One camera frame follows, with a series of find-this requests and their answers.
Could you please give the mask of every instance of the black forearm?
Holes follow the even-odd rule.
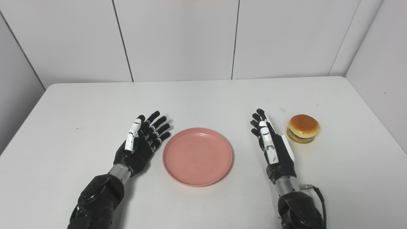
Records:
[[[117,177],[94,177],[82,191],[68,229],[111,229],[114,210],[123,197],[124,185]]]

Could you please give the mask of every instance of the tabletop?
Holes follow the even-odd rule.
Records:
[[[213,185],[185,186],[166,173],[161,147],[126,183],[113,228],[279,229],[277,191],[250,132],[257,108],[279,134],[296,114],[319,121],[315,141],[289,143],[299,182],[325,197],[328,228],[405,228],[407,156],[343,77],[54,84],[0,156],[1,227],[65,229],[134,119],[160,110],[173,135],[191,127],[222,134],[232,167]]]

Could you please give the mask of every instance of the toy hamburger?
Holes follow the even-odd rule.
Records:
[[[306,144],[315,139],[318,130],[317,120],[306,114],[298,114],[288,122],[287,136],[295,142]]]

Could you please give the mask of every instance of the white wall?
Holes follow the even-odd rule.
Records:
[[[0,0],[41,81],[131,81],[110,0]]]
[[[238,0],[115,0],[135,81],[230,79]]]
[[[384,1],[346,74],[347,79],[405,152],[407,152],[406,12],[407,1]]]
[[[382,1],[114,0],[124,45],[111,0],[0,9],[48,87],[344,75]]]
[[[0,16],[0,154],[43,93],[34,71]]]
[[[241,0],[233,79],[344,75],[381,1]]]

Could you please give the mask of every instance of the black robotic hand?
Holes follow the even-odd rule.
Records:
[[[170,128],[170,124],[166,123],[158,129],[167,120],[167,117],[162,116],[154,122],[159,115],[160,112],[156,111],[147,120],[145,120],[143,115],[137,118],[141,123],[138,131],[135,131],[133,148],[126,149],[126,141],[128,141],[126,139],[117,150],[113,164],[127,166],[130,169],[131,176],[140,173],[144,169],[152,158],[153,153],[170,136],[170,132],[167,131]]]
[[[285,135],[278,135],[270,119],[262,109],[257,109],[250,122],[254,128],[252,133],[258,138],[260,148],[267,161],[267,174],[273,184],[283,176],[296,178],[294,170],[294,154]]]
[[[257,109],[250,123],[252,133],[257,137],[267,161],[267,175],[275,185],[278,199],[278,213],[283,229],[324,229],[326,213],[323,203],[324,220],[314,205],[313,199],[302,189],[313,188],[321,201],[321,192],[313,185],[299,185],[294,170],[294,155],[285,135],[276,134],[270,119],[262,109]]]
[[[82,191],[68,229],[111,229],[114,211],[124,197],[124,184],[144,170],[154,152],[170,136],[168,123],[159,128],[167,120],[165,116],[154,122],[159,115],[156,111],[147,120],[140,115],[134,121],[127,139],[116,152],[111,170],[94,177]]]

